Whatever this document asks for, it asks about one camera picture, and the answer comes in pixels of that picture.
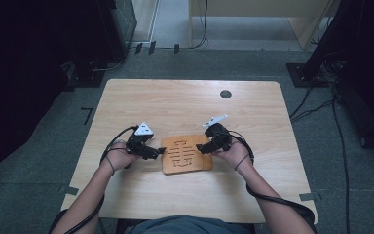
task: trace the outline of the person's right hand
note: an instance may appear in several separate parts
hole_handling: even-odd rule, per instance
[[[211,154],[223,159],[235,170],[243,164],[252,165],[248,150],[234,138],[232,138],[231,147],[228,151],[214,151]]]

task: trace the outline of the gray carpet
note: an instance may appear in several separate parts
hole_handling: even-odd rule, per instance
[[[287,62],[305,62],[310,52],[206,51],[157,49],[133,52],[117,69],[107,72],[100,88],[62,93],[27,144],[0,164],[0,233],[46,233],[58,213],[89,131],[88,111],[97,107],[108,79],[272,80],[281,85],[288,112],[306,89],[294,88]],[[331,89],[315,88],[307,110],[332,98]],[[346,143],[351,182],[352,233],[374,233],[374,150],[362,149],[360,135],[345,106],[336,113]],[[341,140],[331,106],[293,124],[299,150],[318,209],[318,233],[345,233],[345,179]],[[103,219],[108,233],[115,220]],[[269,233],[256,224],[258,233]]]

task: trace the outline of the wooden board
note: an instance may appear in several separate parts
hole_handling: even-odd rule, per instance
[[[208,142],[206,135],[172,136],[162,139],[163,173],[166,175],[210,170],[212,158],[210,154],[203,155],[196,144]]]

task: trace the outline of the cord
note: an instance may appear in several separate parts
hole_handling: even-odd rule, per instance
[[[131,127],[128,127],[124,130],[122,130],[119,134],[117,134],[112,140],[111,142],[107,145],[107,147],[105,148],[104,152],[102,153],[102,156],[101,156],[101,161],[99,162],[99,164],[101,164],[101,162],[104,160],[104,158],[107,156],[108,152],[110,150],[115,150],[114,148],[111,149],[112,145],[114,145],[115,141],[123,134],[125,133],[126,131],[128,130],[136,130],[138,128],[138,126],[131,126]]]
[[[239,167],[239,165],[244,161],[244,159],[246,159],[248,157],[248,154],[246,154],[241,160],[240,160],[240,162],[238,163],[238,165],[236,165],[236,167],[235,167],[235,171],[237,171],[238,170],[238,167]]]
[[[95,68],[95,69],[92,69],[92,71],[110,71],[110,70],[114,70],[115,68],[117,68],[118,66],[120,66],[121,63],[123,63],[123,59],[122,58],[120,58],[120,62],[117,65],[113,66],[113,67],[100,68],[100,69]]]
[[[208,0],[206,0],[206,7],[205,7],[205,23],[202,22],[202,26],[205,29],[205,33],[202,37],[202,40],[200,41],[200,43],[197,46],[189,47],[188,49],[197,49],[197,48],[201,47],[205,43],[205,41],[208,41],[208,39],[207,39],[207,25],[206,25],[207,8],[208,8]]]
[[[247,156],[250,156],[250,160],[251,160],[251,164],[254,164],[254,154],[253,154],[253,150],[251,150],[251,147],[247,144],[247,142],[245,141],[244,137],[242,135],[240,135],[239,133],[237,132],[234,132],[234,131],[229,131],[229,133],[235,133],[239,136],[233,136],[233,135],[230,135],[230,137],[233,137],[235,138],[236,140],[238,140],[242,145],[244,145],[244,147],[247,149],[248,151],[248,155],[246,155],[244,158],[246,158]]]
[[[282,205],[286,205],[286,206],[289,206],[289,207],[293,208],[299,215],[301,215],[303,217],[303,219],[305,219],[306,223],[308,223],[308,225],[312,228],[312,230],[315,233],[317,233],[316,228],[315,228],[315,214],[312,212],[311,209],[309,209],[309,208],[307,208],[303,205],[300,205],[298,203],[294,203],[294,202],[285,200],[283,198],[272,197],[272,196],[267,196],[267,195],[255,193],[255,192],[253,192],[253,190],[251,190],[251,188],[248,186],[248,184],[245,185],[245,188],[247,189],[248,194],[250,194],[251,196],[253,196],[255,198],[262,199],[262,200],[269,201],[269,202],[282,204]]]
[[[319,107],[317,107],[317,108],[315,108],[315,109],[306,110],[306,111],[300,113],[299,115],[297,115],[296,117],[294,117],[293,119],[290,119],[290,122],[294,123],[294,122],[296,122],[296,121],[302,119],[303,117],[306,117],[306,116],[312,114],[313,112],[316,112],[316,111],[318,111],[318,110],[324,108],[325,106],[331,105],[332,102],[333,102],[333,99],[324,102],[321,106],[319,106]]]
[[[114,174],[115,174],[115,169],[114,169],[114,166],[112,166],[111,160],[109,160],[108,155],[105,156],[105,158],[107,159],[109,165],[111,166],[111,169],[112,169],[112,175],[114,175]]]
[[[330,19],[331,19],[331,17],[327,18],[326,28],[324,29],[325,31],[329,27]],[[319,35],[320,35],[320,26],[318,27],[318,30],[317,30],[317,38],[318,38],[318,40],[316,41],[315,39],[312,39],[311,44],[318,45],[320,43],[321,38],[320,38]]]
[[[296,113],[297,113],[297,111],[299,111],[299,109],[300,108],[302,108],[302,106],[303,106],[303,104],[305,104],[305,101],[306,101],[306,99],[308,98],[308,95],[309,95],[309,93],[311,92],[311,90],[312,90],[312,88],[313,88],[314,86],[311,86],[311,87],[309,87],[309,89],[306,91],[306,93],[305,93],[305,96],[303,97],[303,99],[302,99],[302,102],[299,104],[299,106],[297,106],[297,108],[289,115],[289,118],[291,119],[292,117],[293,117],[293,115],[295,115]]]
[[[95,210],[93,210],[93,212],[90,215],[88,215],[88,217],[86,217],[84,220],[82,220],[80,223],[78,223],[77,225],[75,225],[74,227],[66,231],[65,234],[75,233],[76,231],[81,229],[83,226],[87,225],[96,216],[96,214],[98,214],[99,210],[101,210],[102,204],[104,203],[104,198],[105,196],[102,195],[101,201],[99,201]]]
[[[342,157],[343,157],[343,166],[344,166],[344,172],[345,172],[345,216],[346,216],[346,233],[351,233],[351,226],[350,226],[350,212],[349,212],[349,195],[350,195],[350,185],[349,185],[349,173],[348,173],[348,160],[346,156],[346,146],[345,146],[345,140],[342,134],[342,128],[339,124],[338,116],[336,115],[335,110],[335,102],[337,98],[336,95],[334,95],[334,99],[332,101],[332,110],[333,110],[333,117],[335,118],[335,123],[338,128],[339,137],[341,139],[341,145],[342,145]]]

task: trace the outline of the floor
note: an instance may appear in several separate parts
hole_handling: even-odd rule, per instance
[[[266,19],[260,19],[255,22],[260,25],[257,33],[242,31],[243,38],[247,38],[243,42],[231,40],[229,33],[220,31],[223,26],[217,28],[217,22],[210,20],[209,42],[198,50],[183,49],[188,47],[186,2],[159,0],[157,15],[153,18],[154,14],[149,11],[150,17],[146,17],[153,19],[153,23],[146,22],[147,26],[140,30],[144,33],[138,40],[144,42],[145,48],[137,54],[131,51],[118,68],[107,71],[100,88],[61,93],[28,143],[0,164],[0,233],[48,232],[59,212],[64,190],[72,178],[103,87],[109,79],[276,81],[281,86],[289,114],[297,108],[307,89],[293,86],[285,65],[306,62],[314,46],[308,51],[301,50],[282,20],[263,22]],[[282,33],[269,32],[270,26],[263,27],[267,24],[275,28],[277,25]],[[157,41],[153,54],[148,51],[150,41]],[[164,49],[172,48],[173,44],[182,48],[178,54]],[[312,89],[300,111],[317,108],[332,99],[332,87]],[[343,133],[347,171],[334,113]],[[336,102],[334,109],[326,106],[294,122],[292,127],[315,195],[318,233],[347,233],[346,191],[350,192],[351,233],[374,233],[374,149],[360,147],[360,133],[346,106]],[[345,172],[349,174],[349,188]],[[102,222],[107,233],[114,233],[115,219],[103,218]],[[255,227],[257,233],[269,233],[265,224],[257,223]]]

